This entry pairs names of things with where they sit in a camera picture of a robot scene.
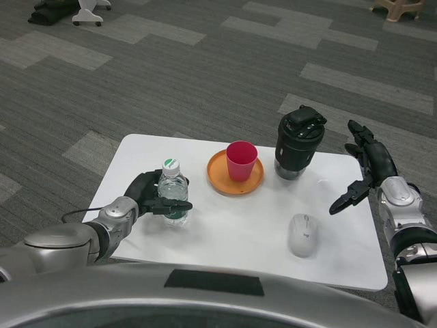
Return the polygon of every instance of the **white table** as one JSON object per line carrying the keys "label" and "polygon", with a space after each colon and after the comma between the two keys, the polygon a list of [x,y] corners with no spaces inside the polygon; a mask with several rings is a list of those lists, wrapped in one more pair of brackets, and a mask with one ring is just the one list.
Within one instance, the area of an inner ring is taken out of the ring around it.
{"label": "white table", "polygon": [[[347,186],[362,178],[355,159],[318,152],[298,180],[287,181],[274,172],[274,148],[257,147],[264,181],[248,195],[231,197],[217,193],[206,175],[210,157],[226,147],[211,141],[125,137],[90,207],[111,203],[138,174],[176,158],[190,179],[188,200],[194,209],[179,230],[168,228],[160,216],[142,216],[113,257],[261,271],[363,290],[386,286],[369,202],[328,214]],[[318,219],[319,245],[310,258],[298,258],[287,248],[288,225],[296,213]],[[84,221],[95,216],[87,213]]]}

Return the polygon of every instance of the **stool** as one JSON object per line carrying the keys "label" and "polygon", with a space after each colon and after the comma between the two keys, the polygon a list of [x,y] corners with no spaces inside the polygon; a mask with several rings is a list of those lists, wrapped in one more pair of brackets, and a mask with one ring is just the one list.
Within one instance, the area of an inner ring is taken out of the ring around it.
{"label": "stool", "polygon": [[419,0],[416,3],[407,3],[408,0],[375,0],[375,4],[370,10],[373,11],[376,5],[387,8],[389,10],[387,21],[389,22],[397,22],[404,12],[416,12],[414,19],[419,19],[419,14],[425,5],[425,1]]}

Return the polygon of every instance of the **red cup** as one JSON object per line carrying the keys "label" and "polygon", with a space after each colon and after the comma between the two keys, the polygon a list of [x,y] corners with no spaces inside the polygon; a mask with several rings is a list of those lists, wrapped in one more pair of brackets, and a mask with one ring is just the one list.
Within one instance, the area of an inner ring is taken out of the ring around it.
{"label": "red cup", "polygon": [[247,141],[235,141],[226,149],[229,177],[238,182],[249,179],[257,161],[257,148]]}

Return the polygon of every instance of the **black lid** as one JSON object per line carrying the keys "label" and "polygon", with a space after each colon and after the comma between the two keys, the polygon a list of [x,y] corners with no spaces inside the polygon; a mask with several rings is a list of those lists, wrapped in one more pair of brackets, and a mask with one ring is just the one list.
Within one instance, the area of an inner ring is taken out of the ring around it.
{"label": "black lid", "polygon": [[323,138],[325,123],[326,118],[314,108],[301,105],[282,118],[279,136],[298,149],[317,147]]}

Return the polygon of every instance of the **bottle cap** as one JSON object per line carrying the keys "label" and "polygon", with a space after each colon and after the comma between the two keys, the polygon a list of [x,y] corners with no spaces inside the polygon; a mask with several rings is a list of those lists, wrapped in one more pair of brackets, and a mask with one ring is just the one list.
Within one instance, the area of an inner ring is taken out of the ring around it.
{"label": "bottle cap", "polygon": [[177,176],[180,172],[179,161],[177,159],[166,159],[163,163],[163,174],[165,176]]}

